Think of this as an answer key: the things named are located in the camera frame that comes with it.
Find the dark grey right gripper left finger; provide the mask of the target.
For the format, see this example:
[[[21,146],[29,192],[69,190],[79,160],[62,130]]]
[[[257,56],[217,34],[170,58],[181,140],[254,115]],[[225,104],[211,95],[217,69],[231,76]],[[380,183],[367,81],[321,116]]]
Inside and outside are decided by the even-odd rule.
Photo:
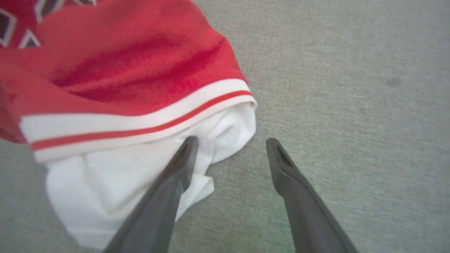
[[[182,194],[190,187],[198,138],[188,137],[103,250],[166,253]]]

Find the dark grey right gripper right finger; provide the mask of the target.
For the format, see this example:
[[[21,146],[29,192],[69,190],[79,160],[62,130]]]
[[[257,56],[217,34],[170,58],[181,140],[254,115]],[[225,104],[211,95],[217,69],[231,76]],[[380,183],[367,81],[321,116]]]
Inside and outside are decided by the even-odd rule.
[[[358,250],[308,179],[275,138],[266,151],[272,182],[283,197],[298,253],[357,253]]]

